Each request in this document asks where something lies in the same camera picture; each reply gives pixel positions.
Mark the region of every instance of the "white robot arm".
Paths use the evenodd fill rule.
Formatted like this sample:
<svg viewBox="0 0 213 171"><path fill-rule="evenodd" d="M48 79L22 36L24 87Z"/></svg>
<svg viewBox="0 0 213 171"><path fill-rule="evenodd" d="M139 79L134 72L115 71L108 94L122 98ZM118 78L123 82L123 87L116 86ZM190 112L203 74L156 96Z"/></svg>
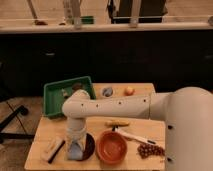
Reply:
<svg viewBox="0 0 213 171"><path fill-rule="evenodd" d="M165 121L165 170L213 170L213 95L201 88L103 100L90 100L78 90L62 110L74 139L85 136L85 118L91 116Z"/></svg>

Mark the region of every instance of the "black object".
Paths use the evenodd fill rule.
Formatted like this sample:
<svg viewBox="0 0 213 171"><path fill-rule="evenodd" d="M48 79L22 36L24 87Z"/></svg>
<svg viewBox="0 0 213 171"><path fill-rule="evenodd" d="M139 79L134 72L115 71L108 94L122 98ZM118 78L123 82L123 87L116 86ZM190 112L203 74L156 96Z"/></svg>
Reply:
<svg viewBox="0 0 213 171"><path fill-rule="evenodd" d="M55 158L56 154L59 152L59 150L61 149L61 147L63 147L63 145L65 144L65 141L63 141L61 143L61 145L58 147L58 149L56 150L56 152L53 154L53 156L48 160L48 163L51 164L53 159Z"/></svg>
<svg viewBox="0 0 213 171"><path fill-rule="evenodd" d="M108 13L111 23L129 23L132 13L133 0L120 0L118 11L115 3L110 0L108 3ZM139 23L160 23L162 16L165 14L166 0L143 0L140 8Z"/></svg>
<svg viewBox="0 0 213 171"><path fill-rule="evenodd" d="M42 96L46 83L84 75L93 83L151 82L156 92L212 90L212 37L211 29L0 34L0 84L10 98Z"/></svg>
<svg viewBox="0 0 213 171"><path fill-rule="evenodd" d="M82 160L79 160L79 161L87 160L93 154L94 151L95 151L95 140L92 137L92 135L87 133L86 147L83 152L83 158Z"/></svg>
<svg viewBox="0 0 213 171"><path fill-rule="evenodd" d="M13 111L12 114L10 114L7 118L4 119L0 123L0 143L3 143L4 139L32 139L34 138L34 135L28 135L28 134L13 134L13 133L2 133L1 131L12 121L14 117L16 117L19 113L22 115L28 114L28 109L24 106L20 106L15 111Z"/></svg>

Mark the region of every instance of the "green tray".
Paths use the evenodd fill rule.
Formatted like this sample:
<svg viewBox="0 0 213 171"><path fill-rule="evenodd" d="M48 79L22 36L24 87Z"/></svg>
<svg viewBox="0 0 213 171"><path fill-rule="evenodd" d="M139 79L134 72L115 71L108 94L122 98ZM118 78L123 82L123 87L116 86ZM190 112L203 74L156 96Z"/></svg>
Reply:
<svg viewBox="0 0 213 171"><path fill-rule="evenodd" d="M72 86L75 83L81 83L83 89L89 93L90 98L96 99L89 76L47 83L44 85L44 116L48 118L63 116L62 105L66 99L63 97L62 89L71 96L73 94Z"/></svg>

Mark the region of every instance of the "brown bowl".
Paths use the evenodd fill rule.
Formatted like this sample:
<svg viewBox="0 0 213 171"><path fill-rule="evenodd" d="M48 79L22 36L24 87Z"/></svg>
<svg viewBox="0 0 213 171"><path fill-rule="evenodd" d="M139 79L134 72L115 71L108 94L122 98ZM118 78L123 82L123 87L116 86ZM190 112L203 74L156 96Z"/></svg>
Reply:
<svg viewBox="0 0 213 171"><path fill-rule="evenodd" d="M118 164L126 156L127 144L122 135L114 131L105 131L96 141L96 152L106 164Z"/></svg>

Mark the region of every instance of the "terracotta bowl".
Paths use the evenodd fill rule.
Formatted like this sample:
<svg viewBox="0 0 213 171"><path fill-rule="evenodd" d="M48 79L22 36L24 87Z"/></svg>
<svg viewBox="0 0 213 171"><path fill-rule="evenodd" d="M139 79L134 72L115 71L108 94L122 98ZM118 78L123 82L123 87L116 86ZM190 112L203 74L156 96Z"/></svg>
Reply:
<svg viewBox="0 0 213 171"><path fill-rule="evenodd" d="M114 131L103 132L96 141L96 152L106 164L118 164L127 153L127 144L122 135Z"/></svg>

